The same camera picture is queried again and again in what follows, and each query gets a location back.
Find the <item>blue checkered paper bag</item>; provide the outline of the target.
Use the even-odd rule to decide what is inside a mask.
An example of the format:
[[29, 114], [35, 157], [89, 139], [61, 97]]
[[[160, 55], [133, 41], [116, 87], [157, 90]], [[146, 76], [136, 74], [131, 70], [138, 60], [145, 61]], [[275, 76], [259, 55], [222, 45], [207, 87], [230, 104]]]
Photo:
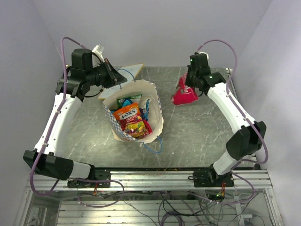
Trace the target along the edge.
[[162, 106], [154, 83], [136, 80], [103, 101], [114, 138], [147, 144], [163, 130]]

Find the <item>pink snack bag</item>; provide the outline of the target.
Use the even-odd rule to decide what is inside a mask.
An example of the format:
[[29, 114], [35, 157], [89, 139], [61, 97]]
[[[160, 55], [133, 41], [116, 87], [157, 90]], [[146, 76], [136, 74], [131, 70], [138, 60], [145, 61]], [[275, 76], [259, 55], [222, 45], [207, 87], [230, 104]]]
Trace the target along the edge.
[[186, 85], [187, 73], [185, 73], [178, 81], [175, 93], [171, 97], [174, 105], [190, 104], [198, 100], [198, 96], [194, 90]]

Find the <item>green snack pack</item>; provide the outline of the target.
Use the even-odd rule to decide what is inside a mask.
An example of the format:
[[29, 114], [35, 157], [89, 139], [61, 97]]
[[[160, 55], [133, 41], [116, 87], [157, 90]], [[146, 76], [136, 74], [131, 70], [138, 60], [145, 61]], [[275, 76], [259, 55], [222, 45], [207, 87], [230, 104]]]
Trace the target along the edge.
[[139, 102], [139, 100], [142, 98], [142, 94], [128, 96], [128, 97], [121, 97], [117, 99], [117, 108], [123, 108], [125, 106], [128, 106], [132, 103]]

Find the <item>orange Fox's candy bag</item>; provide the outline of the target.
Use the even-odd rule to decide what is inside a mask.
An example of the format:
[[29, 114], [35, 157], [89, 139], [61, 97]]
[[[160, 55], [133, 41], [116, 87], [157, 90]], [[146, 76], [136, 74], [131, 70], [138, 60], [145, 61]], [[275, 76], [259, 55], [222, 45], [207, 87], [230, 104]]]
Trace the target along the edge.
[[120, 108], [113, 113], [113, 116], [121, 126], [123, 132], [134, 138], [142, 138], [145, 136], [145, 126], [137, 102]]

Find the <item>blue snack bag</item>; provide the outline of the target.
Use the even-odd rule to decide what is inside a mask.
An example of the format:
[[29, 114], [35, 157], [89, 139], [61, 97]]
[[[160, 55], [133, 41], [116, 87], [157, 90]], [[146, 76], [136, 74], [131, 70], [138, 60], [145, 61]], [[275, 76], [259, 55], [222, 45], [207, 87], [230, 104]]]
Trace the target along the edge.
[[123, 102], [122, 108], [131, 105], [133, 102], [130, 99], [125, 99]]

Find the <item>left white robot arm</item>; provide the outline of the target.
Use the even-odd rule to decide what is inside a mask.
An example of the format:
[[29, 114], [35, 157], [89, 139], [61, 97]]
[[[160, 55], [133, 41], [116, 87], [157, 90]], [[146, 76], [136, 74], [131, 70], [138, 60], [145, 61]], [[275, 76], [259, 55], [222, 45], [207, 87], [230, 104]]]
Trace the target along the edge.
[[86, 94], [92, 86], [111, 88], [127, 81], [103, 58], [101, 52], [78, 48], [71, 54], [71, 66], [55, 89], [55, 102], [42, 136], [32, 151], [26, 150], [24, 161], [31, 168], [31, 174], [39, 174], [59, 180], [79, 178], [85, 187], [96, 181], [93, 166], [59, 157], [75, 116]]

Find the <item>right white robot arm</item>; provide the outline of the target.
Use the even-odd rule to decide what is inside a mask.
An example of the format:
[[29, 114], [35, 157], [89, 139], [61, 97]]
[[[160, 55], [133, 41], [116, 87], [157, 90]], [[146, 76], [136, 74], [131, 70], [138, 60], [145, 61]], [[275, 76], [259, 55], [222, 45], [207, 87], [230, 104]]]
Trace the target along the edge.
[[224, 181], [224, 175], [240, 161], [261, 149], [266, 125], [262, 121], [257, 122], [243, 109], [220, 73], [211, 72], [206, 53], [196, 52], [190, 56], [186, 85], [208, 96], [223, 113], [233, 132], [226, 143], [226, 151], [213, 163], [213, 171], [207, 175], [208, 183], [218, 186]]

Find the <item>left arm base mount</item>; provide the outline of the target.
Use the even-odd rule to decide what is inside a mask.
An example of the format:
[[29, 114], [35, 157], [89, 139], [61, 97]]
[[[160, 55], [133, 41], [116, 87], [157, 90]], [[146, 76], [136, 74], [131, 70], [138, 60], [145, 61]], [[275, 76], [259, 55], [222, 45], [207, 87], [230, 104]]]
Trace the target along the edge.
[[109, 188], [111, 173], [106, 169], [95, 168], [88, 178], [71, 179], [67, 183], [68, 188]]

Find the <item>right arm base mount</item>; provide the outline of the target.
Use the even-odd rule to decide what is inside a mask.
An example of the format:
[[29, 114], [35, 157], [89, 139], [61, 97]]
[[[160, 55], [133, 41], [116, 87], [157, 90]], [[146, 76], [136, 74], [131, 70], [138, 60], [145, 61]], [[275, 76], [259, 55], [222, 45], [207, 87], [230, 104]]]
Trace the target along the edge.
[[234, 181], [231, 173], [218, 175], [214, 170], [201, 168], [194, 171], [191, 177], [195, 187], [233, 187]]

